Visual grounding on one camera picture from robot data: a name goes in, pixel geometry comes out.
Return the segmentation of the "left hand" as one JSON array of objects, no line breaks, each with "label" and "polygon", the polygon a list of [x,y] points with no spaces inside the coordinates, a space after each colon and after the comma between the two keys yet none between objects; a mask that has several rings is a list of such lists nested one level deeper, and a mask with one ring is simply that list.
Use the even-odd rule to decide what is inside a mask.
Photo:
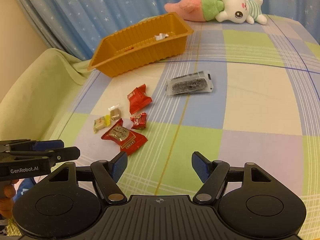
[{"label": "left hand", "polygon": [[3,189],[4,198],[1,198],[0,211],[4,218],[12,218],[12,209],[14,206],[13,197],[16,195],[15,184],[19,182],[19,179],[12,180],[8,185],[5,185]]}]

